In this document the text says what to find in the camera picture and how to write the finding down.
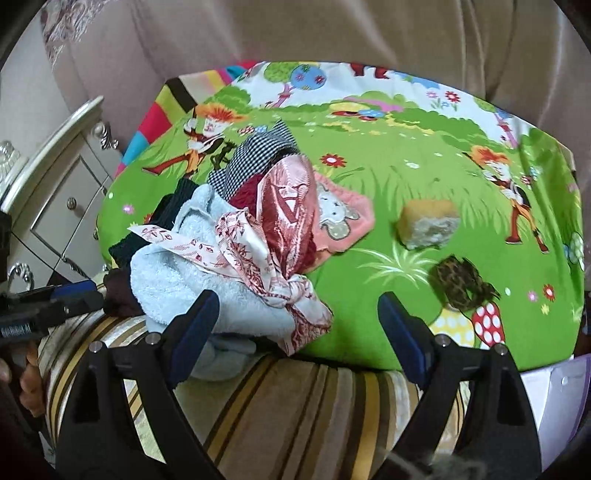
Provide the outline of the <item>person left hand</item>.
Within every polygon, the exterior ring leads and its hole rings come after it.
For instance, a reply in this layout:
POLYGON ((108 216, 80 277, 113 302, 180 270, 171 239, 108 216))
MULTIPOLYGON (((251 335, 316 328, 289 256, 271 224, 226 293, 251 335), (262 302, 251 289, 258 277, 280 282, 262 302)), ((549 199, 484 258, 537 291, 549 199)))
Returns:
POLYGON ((34 342, 30 342, 26 349, 26 367, 19 377, 21 405, 29 411, 33 418, 45 414, 43 381, 38 365, 38 350, 34 342))

